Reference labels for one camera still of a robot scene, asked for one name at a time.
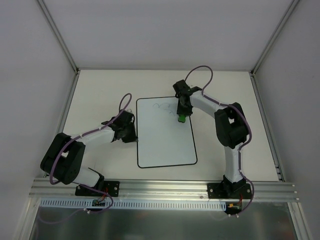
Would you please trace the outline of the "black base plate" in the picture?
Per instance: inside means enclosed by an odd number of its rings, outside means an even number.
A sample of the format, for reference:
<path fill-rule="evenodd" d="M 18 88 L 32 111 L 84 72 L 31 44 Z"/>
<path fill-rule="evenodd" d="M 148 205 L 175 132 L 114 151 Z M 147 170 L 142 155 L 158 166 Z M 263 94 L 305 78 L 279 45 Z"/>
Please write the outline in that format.
<path fill-rule="evenodd" d="M 75 195 L 79 197 L 101 197 L 108 193 L 111 197 L 118 197 L 120 182 L 115 180 L 100 180 L 92 189 L 78 185 L 75 189 Z"/>
<path fill-rule="evenodd" d="M 231 189 L 222 182 L 208 183 L 207 194 L 209 199 L 240 199 L 249 200 L 252 197 L 252 188 L 249 183 L 238 189 Z"/>

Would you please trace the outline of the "left aluminium frame post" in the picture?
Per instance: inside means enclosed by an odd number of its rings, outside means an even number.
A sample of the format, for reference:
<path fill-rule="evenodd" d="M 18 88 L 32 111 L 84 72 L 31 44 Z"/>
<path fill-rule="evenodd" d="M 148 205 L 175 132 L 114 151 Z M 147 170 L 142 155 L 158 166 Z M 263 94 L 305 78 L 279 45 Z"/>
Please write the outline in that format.
<path fill-rule="evenodd" d="M 70 52 L 69 48 L 67 47 L 66 42 L 65 42 L 60 30 L 58 29 L 57 24 L 52 16 L 49 8 L 48 8 L 46 2 L 44 0 L 36 0 L 35 2 L 37 3 L 39 9 L 41 10 L 51 32 L 53 33 L 55 39 L 57 40 L 59 47 L 62 50 L 64 56 L 66 57 L 67 62 L 69 63 L 69 65 L 72 69 L 72 73 L 73 73 L 72 79 L 68 84 L 65 103 L 63 105 L 62 113 L 61 113 L 61 116 L 60 116 L 60 119 L 59 119 L 59 122 L 57 125 L 57 129 L 56 129 L 56 134 L 57 134 L 57 133 L 60 133 L 65 127 L 68 113 L 70 110 L 70 106 L 72 103 L 72 99 L 73 99 L 75 89 L 76 89 L 76 86 L 78 83 L 80 70 L 79 70 L 74 58 L 72 57 L 71 52 Z"/>

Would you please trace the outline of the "green whiteboard eraser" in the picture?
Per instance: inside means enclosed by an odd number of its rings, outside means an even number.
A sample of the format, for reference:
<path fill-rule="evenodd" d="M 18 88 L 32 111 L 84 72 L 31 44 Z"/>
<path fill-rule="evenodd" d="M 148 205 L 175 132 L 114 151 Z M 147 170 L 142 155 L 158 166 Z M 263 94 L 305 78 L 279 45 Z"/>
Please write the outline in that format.
<path fill-rule="evenodd" d="M 178 116 L 178 122 L 179 123 L 185 123 L 186 122 L 186 118 L 187 117 L 185 115 L 181 114 L 181 115 Z"/>

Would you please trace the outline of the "aluminium mounting rail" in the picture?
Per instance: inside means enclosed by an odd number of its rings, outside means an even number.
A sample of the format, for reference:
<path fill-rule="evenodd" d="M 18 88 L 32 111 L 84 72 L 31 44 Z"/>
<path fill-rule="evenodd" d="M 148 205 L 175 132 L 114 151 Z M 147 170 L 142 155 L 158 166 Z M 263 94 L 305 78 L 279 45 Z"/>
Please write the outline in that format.
<path fill-rule="evenodd" d="M 130 200 L 207 200 L 214 190 L 208 189 L 208 181 L 188 180 L 119 180 L 119 199 Z M 48 178 L 34 179 L 29 192 L 30 198 L 71 198 L 75 196 L 77 184 L 52 185 Z M 281 181 L 254 182 L 256 202 L 299 202 L 300 197 L 293 183 Z"/>

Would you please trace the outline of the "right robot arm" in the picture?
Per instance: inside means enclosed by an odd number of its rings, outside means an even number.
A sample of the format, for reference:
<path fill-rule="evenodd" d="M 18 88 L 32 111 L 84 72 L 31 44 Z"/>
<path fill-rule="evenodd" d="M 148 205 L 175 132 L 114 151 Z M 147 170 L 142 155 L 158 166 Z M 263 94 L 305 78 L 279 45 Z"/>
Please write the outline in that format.
<path fill-rule="evenodd" d="M 214 118 L 217 139 L 224 146 L 225 173 L 213 193 L 220 198 L 235 198 L 247 184 L 241 174 L 240 151 L 247 136 L 251 135 L 241 105 L 221 103 L 205 95 L 200 87 L 189 87 L 185 80 L 176 82 L 173 89 L 178 99 L 178 122 L 184 123 L 193 114 L 193 108 Z"/>

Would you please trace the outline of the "small whiteboard black frame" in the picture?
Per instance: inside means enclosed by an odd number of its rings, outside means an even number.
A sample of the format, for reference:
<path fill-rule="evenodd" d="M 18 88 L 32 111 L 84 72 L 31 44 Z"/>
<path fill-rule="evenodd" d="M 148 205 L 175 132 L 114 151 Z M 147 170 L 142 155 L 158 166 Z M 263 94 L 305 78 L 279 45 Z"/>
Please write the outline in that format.
<path fill-rule="evenodd" d="M 137 165 L 141 169 L 195 165 L 198 162 L 189 117 L 178 122 L 178 99 L 136 101 Z"/>

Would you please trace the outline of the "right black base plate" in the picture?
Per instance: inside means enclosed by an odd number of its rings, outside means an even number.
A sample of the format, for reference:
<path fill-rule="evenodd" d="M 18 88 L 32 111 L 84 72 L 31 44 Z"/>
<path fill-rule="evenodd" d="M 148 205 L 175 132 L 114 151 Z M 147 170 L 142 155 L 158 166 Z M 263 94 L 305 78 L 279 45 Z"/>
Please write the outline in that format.
<path fill-rule="evenodd" d="M 252 197 L 252 188 L 249 183 L 238 189 L 231 189 L 222 182 L 208 183 L 207 194 L 209 199 L 240 199 L 249 200 Z"/>

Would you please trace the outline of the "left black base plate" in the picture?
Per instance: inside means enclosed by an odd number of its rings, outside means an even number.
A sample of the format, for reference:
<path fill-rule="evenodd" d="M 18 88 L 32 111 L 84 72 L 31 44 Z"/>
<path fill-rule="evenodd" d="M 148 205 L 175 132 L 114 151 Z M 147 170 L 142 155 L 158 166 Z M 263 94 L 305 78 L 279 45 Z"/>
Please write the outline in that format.
<path fill-rule="evenodd" d="M 75 189 L 75 195 L 79 197 L 101 197 L 108 193 L 111 197 L 118 197 L 120 182 L 115 180 L 100 180 L 92 189 L 78 185 Z"/>

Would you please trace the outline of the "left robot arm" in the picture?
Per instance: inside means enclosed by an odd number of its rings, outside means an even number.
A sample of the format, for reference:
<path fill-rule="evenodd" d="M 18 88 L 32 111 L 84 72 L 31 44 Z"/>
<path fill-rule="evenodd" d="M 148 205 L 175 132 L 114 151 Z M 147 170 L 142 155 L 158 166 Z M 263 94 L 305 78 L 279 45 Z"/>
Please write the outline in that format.
<path fill-rule="evenodd" d="M 78 184 L 75 191 L 77 196 L 102 195 L 110 190 L 105 177 L 83 166 L 83 158 L 86 152 L 115 141 L 125 144 L 138 141 L 133 113 L 122 109 L 111 120 L 74 137 L 58 133 L 45 153 L 40 169 L 49 174 L 52 185 Z"/>

